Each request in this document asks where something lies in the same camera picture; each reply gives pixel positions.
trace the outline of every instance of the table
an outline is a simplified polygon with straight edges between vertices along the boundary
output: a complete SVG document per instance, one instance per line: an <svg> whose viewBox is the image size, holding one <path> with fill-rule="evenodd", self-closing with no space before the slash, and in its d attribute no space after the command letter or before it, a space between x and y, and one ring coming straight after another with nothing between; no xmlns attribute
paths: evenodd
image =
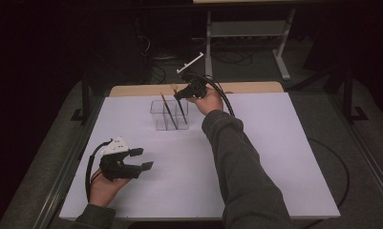
<svg viewBox="0 0 383 229"><path fill-rule="evenodd" d="M340 216L289 97L282 93L279 83L228 83L223 84L223 88L234 93L228 94L229 101L260 152L264 169L282 190L291 217ZM274 93L257 93L272 91L270 88ZM208 153L210 145L201 130L203 115L190 105L188 130L156 131L148 113L151 101L159 99L150 94L160 94L160 90L171 93L169 85L122 86L111 91L66 197L60 213L62 218L74 219L81 214L87 203L86 158L101 141L117 135L121 135L130 148L145 149L142 156L125 158L126 163L155 161L152 170L132 180L110 204L117 210L118 219L221 218L223 201L212 154Z"/></svg>

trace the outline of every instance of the stick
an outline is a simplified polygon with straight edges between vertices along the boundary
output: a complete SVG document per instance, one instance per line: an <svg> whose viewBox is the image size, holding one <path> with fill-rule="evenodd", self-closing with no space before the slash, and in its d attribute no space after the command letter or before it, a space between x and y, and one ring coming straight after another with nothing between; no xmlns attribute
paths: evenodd
<svg viewBox="0 0 383 229"><path fill-rule="evenodd" d="M171 84L171 88L173 89L174 94L176 94L176 93L177 93L177 88L178 88L178 87L177 87L177 84L172 83L172 84ZM180 111L181 111L182 117L184 118L184 122L185 122L185 124L188 125L188 123L187 123L187 119L185 118L184 110L182 109L181 102L180 102L179 100L177 100L177 103L179 104L179 107L180 107Z"/></svg>
<svg viewBox="0 0 383 229"><path fill-rule="evenodd" d="M173 121L174 127L176 127L176 130L178 130L179 128L177 127L177 124L176 124L176 122L174 121L173 115L172 115L171 112L170 112L170 108L168 108L168 104L167 104L167 102L166 102L166 100L165 100L165 98L164 98L163 93L160 93L160 95L161 95L161 98L163 99L164 106L166 107L167 112L168 112L168 114L170 115L171 120Z"/></svg>

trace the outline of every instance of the dark background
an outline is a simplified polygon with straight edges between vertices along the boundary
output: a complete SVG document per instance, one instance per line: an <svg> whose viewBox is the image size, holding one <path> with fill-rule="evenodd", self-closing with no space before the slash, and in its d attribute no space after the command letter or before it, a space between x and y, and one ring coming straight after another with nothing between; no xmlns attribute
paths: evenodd
<svg viewBox="0 0 383 229"><path fill-rule="evenodd" d="M203 16L189 15L150 13L139 23L162 47L180 40L178 46L168 42L175 50L204 34L198 26ZM84 73L96 94L117 84L148 82L148 62L139 54L138 28L132 23L136 16L64 11L56 1L0 1L0 219ZM151 22L158 26L148 27ZM167 28L173 32L162 35ZM300 9L290 38L301 36L315 40L307 68L320 71L344 56L383 111L383 2ZM189 54L187 49L175 52Z"/></svg>

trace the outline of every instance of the hand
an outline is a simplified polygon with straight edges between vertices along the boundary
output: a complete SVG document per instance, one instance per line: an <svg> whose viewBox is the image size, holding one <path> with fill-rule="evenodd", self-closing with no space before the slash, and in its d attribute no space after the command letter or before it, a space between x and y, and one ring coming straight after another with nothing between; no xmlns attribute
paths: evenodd
<svg viewBox="0 0 383 229"><path fill-rule="evenodd" d="M195 103L198 110L204 115L214 110L223 111L223 101L217 91L211 88L206 88L206 96L204 98L190 97L187 98L189 102Z"/></svg>
<svg viewBox="0 0 383 229"><path fill-rule="evenodd" d="M90 203L99 207L107 207L117 192L131 179L114 179L110 181L98 169L91 177Z"/></svg>

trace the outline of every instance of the floor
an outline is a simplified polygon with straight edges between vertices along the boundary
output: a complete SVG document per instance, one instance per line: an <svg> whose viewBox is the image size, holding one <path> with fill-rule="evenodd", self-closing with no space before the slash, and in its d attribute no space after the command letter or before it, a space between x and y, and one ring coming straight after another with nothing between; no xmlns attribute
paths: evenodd
<svg viewBox="0 0 383 229"><path fill-rule="evenodd" d="M213 58L213 75L220 82L279 81L288 88L314 74L302 69L311 47L310 39L288 40L283 57L291 75L289 81L281 79L271 54L277 40L238 41L246 47L239 50L231 48L230 51L225 51L226 42L217 41ZM195 52L203 51L202 47L197 46ZM173 54L161 52L162 56L173 57ZM184 61L168 59L154 61L156 67L152 70L150 84L181 82L175 69ZM193 71L203 73L203 67L203 61L197 62ZM324 221L295 220L294 228L383 229L383 194L375 181L375 172L369 166L370 155L366 153L371 152L371 158L383 174L383 114L372 102L368 90L355 81L353 106L361 107L369 120L349 124L340 112L342 92L325 94L322 91L326 80L325 77L302 91L289 92L289 95L342 216ZM84 126L70 120L75 109L81 106L80 96L80 85L77 84L60 109L0 228L61 228L69 225L67 220L57 216L57 210L68 191L69 180L74 176L79 151L85 146L95 121L94 114ZM100 104L102 98L92 96L94 113ZM41 185L37 185L38 180L43 180ZM221 227L217 222L188 226ZM116 220L113 228L179 228L179 225Z"/></svg>

